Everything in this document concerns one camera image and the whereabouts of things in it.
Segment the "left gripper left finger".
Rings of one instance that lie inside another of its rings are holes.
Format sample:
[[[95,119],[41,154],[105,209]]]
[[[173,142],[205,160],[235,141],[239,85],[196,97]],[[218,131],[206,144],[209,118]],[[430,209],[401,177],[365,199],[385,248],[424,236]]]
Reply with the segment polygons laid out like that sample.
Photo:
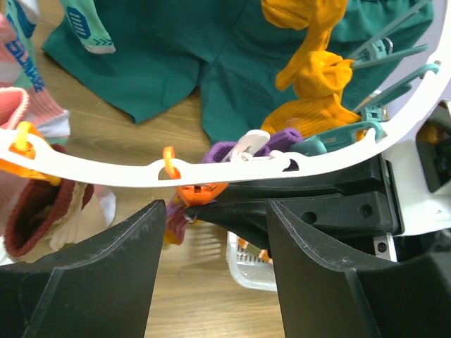
[[[1,267],[2,337],[143,337],[166,223],[156,200],[34,263]]]

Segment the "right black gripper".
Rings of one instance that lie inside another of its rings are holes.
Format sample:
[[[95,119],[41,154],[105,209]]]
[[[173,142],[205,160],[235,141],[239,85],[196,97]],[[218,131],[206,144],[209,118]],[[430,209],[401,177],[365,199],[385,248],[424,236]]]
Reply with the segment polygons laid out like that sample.
[[[191,206],[185,217],[270,249],[266,207],[268,201],[278,201],[306,224],[369,251],[372,238],[402,230],[390,174],[390,164],[375,156],[321,175],[236,182],[225,191],[225,202]]]

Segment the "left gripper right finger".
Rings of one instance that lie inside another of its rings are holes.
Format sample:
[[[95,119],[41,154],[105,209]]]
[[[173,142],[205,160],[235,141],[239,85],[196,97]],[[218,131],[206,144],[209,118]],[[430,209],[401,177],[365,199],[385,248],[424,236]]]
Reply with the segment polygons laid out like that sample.
[[[369,255],[267,206],[286,337],[449,337],[450,255]]]

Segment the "white round clip hanger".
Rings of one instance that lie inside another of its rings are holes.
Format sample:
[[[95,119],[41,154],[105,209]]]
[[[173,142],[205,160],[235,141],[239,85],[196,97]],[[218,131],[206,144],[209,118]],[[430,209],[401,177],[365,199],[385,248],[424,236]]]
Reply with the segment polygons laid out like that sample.
[[[382,122],[379,130],[369,130],[361,141],[328,154],[307,157],[293,152],[275,151],[269,157],[253,161],[207,164],[191,164],[176,158],[173,164],[182,177],[179,180],[160,180],[163,160],[146,166],[100,163],[56,152],[33,134],[26,138],[35,149],[35,157],[30,159],[9,150],[16,140],[17,131],[2,130],[1,159],[78,182],[134,188],[305,177],[340,170],[389,152],[434,109],[450,81],[450,46],[446,42],[446,36],[450,33],[450,4],[447,1],[443,3],[442,14],[443,30],[438,34],[437,48],[429,56],[426,65],[419,69],[419,74],[424,78],[410,99],[394,117]]]

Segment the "pink patterned sock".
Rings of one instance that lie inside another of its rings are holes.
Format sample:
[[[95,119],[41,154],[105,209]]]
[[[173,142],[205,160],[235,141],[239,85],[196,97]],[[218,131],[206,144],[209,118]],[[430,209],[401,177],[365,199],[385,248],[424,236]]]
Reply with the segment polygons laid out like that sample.
[[[1,128],[15,130],[28,121],[52,144],[65,144],[70,135],[69,111],[61,108],[37,70],[35,62],[10,24],[1,16]],[[1,161],[1,233],[26,183],[42,174]]]

